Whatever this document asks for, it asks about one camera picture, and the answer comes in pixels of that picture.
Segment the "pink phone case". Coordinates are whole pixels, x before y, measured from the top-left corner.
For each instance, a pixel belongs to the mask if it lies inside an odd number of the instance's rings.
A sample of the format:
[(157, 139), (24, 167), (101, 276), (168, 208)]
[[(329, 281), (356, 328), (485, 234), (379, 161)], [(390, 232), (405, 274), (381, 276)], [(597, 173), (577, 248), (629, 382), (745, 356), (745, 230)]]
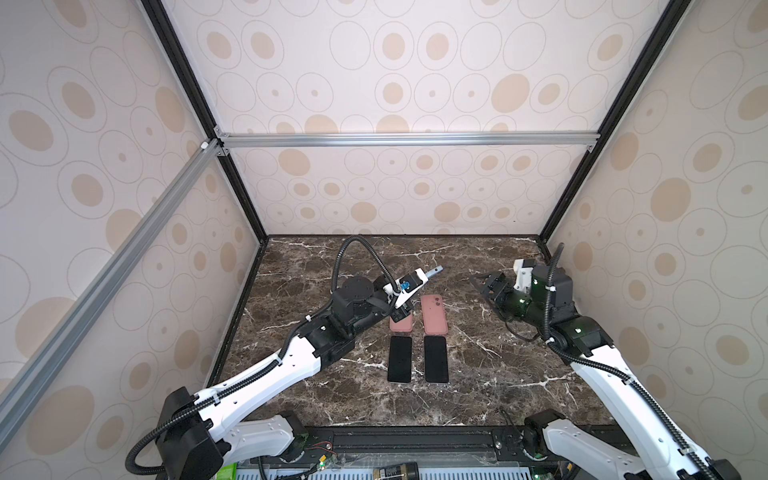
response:
[(408, 315), (399, 321), (390, 320), (389, 329), (393, 333), (411, 333), (413, 330), (413, 316)]
[(424, 333), (428, 336), (445, 336), (449, 328), (443, 298), (440, 295), (423, 295), (420, 304)]

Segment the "phone with black screen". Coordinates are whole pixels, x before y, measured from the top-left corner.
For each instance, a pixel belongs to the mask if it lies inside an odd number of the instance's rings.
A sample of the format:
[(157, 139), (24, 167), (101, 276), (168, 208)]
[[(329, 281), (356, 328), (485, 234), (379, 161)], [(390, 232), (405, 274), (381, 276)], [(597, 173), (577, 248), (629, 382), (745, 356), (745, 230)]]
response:
[(447, 341), (444, 336), (424, 337), (425, 380), (429, 383), (449, 382)]

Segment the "light blue cased phone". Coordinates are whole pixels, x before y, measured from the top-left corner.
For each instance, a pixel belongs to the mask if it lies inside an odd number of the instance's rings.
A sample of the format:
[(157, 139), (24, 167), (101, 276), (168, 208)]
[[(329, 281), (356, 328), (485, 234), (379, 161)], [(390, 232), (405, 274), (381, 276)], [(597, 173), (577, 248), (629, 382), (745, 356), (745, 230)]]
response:
[(432, 278), (435, 275), (441, 273), (442, 271), (443, 271), (443, 267), (442, 266), (436, 266), (435, 268), (426, 271), (425, 275), (426, 275), (427, 278)]

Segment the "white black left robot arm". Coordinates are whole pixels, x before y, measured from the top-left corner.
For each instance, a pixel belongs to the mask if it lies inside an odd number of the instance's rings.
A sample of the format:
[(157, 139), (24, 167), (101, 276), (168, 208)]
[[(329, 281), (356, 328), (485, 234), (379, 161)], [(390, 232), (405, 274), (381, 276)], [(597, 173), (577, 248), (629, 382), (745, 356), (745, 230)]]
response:
[(290, 386), (342, 359), (357, 337), (382, 320), (410, 314), (412, 296), (427, 283), (422, 269), (394, 283), (350, 277), (328, 302), (292, 331), (277, 352), (240, 374), (195, 394), (186, 388), (165, 400), (159, 433), (152, 438), (162, 464), (158, 477), (210, 479), (223, 467), (257, 457), (292, 462), (308, 433), (291, 412), (266, 420), (248, 415)]

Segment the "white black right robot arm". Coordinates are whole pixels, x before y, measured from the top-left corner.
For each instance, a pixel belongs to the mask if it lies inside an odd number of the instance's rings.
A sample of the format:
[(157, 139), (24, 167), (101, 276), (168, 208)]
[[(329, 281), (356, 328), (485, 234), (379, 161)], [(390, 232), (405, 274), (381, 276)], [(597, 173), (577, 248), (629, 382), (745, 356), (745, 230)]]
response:
[(514, 275), (471, 277), (504, 322), (520, 321), (595, 392), (634, 451), (626, 453), (553, 409), (526, 418), (523, 449), (532, 460), (560, 457), (596, 479), (737, 479), (726, 459), (712, 458), (683, 432), (631, 372), (611, 337), (578, 312), (573, 282), (555, 264), (518, 260)]

